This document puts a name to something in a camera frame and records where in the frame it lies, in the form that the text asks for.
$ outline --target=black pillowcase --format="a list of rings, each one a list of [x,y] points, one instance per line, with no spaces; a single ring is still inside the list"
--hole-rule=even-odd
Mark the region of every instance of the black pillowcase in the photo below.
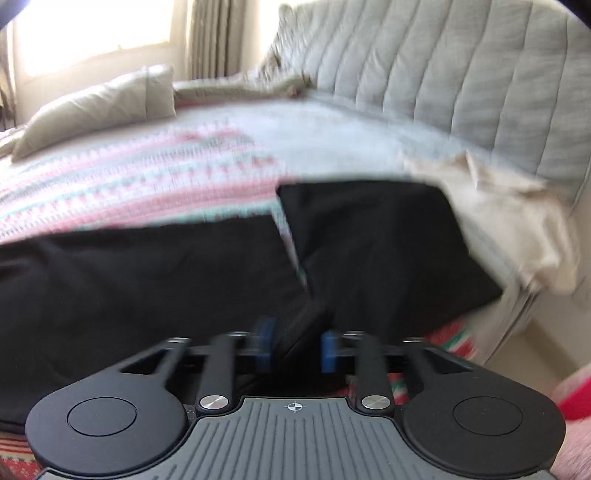
[[[395,343],[502,294],[469,255],[436,187],[341,181],[282,185],[277,193],[311,295],[333,309],[341,331]]]

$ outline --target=curtain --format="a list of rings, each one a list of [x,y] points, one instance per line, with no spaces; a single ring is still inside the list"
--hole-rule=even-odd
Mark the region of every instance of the curtain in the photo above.
[[[9,62],[8,30],[3,28],[0,31],[0,131],[15,126],[14,76]]]
[[[240,71],[247,0],[190,0],[186,65],[189,79]]]

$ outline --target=gray upholstered headboard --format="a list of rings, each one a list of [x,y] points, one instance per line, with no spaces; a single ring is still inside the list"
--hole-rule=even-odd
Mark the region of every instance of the gray upholstered headboard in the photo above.
[[[591,32],[530,0],[281,7],[273,52],[323,92],[464,138],[575,200],[591,155]]]

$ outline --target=window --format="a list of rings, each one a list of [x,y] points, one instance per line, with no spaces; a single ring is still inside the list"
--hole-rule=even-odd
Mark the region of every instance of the window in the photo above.
[[[17,17],[27,75],[111,51],[168,42],[174,0],[31,0]]]

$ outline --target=silver bolt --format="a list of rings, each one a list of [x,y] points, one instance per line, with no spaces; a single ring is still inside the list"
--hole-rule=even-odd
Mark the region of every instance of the silver bolt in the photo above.
[[[383,410],[390,406],[390,400],[383,395],[368,395],[361,404],[370,410]]]
[[[228,403],[230,403],[229,400],[223,395],[208,395],[199,401],[201,407],[207,410],[219,410],[227,406]]]

